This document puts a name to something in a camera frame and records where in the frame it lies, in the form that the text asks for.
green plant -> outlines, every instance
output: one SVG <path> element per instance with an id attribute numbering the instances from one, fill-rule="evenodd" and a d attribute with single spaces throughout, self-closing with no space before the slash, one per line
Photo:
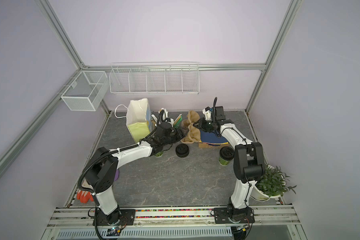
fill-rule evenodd
<path id="1" fill-rule="evenodd" d="M 296 186 L 286 186 L 286 180 L 289 181 L 288 177 L 290 176 L 287 176 L 285 172 L 282 172 L 280 167 L 276 166 L 275 168 L 272 168 L 269 167 L 269 165 L 266 165 L 265 174 L 260 177 L 256 187 L 270 197 L 277 195 L 283 196 L 284 193 L 289 190 L 292 190 L 296 194 L 294 190 Z"/>

white planter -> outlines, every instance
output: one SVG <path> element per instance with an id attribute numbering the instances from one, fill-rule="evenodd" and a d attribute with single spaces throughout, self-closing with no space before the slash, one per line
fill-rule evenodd
<path id="1" fill-rule="evenodd" d="M 256 186 L 253 186 L 251 197 L 253 197 L 257 201 L 268 201 L 269 199 L 278 199 L 279 197 L 281 197 L 281 195 L 270 197 L 264 194 L 264 192 L 260 191 Z"/>

red glove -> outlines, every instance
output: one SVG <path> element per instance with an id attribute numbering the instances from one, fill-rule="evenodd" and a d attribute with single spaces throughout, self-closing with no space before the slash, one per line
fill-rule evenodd
<path id="1" fill-rule="evenodd" d="M 88 191 L 79 190 L 77 192 L 77 199 L 80 200 L 81 203 L 85 204 L 88 202 L 88 200 L 91 200 L 93 202 L 92 194 Z"/>

wire basket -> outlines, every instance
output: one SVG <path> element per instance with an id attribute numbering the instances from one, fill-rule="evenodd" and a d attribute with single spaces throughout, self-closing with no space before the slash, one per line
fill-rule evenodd
<path id="1" fill-rule="evenodd" d="M 105 71 L 81 71 L 61 98 L 72 111 L 96 111 L 108 90 L 108 81 Z"/>
<path id="2" fill-rule="evenodd" d="M 198 66 L 161 66 L 112 68 L 110 92 L 114 94 L 198 94 Z"/>

table surface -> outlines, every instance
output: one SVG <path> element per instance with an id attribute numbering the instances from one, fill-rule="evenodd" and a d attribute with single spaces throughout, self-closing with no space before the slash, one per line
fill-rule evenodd
<path id="1" fill-rule="evenodd" d="M 173 119 L 179 114 L 182 114 L 183 119 L 187 118 L 187 112 L 168 113 Z M 244 112 L 226 111 L 225 114 L 245 137 L 253 141 Z M 115 118 L 113 115 L 98 147 L 115 149 L 131 144 L 134 141 L 125 125 L 125 118 Z M 221 166 L 218 161 L 219 149 L 198 148 L 197 143 L 188 144 L 189 155 L 180 158 L 175 153 L 178 144 L 180 142 L 161 157 L 144 157 L 119 168 L 119 178 L 112 188 L 121 207 L 228 204 L 236 183 L 233 164 Z M 250 198 L 250 205 L 275 204 L 274 199 L 259 202 Z M 82 204 L 76 199 L 72 205 L 89 207 L 94 206 L 94 203 Z"/>

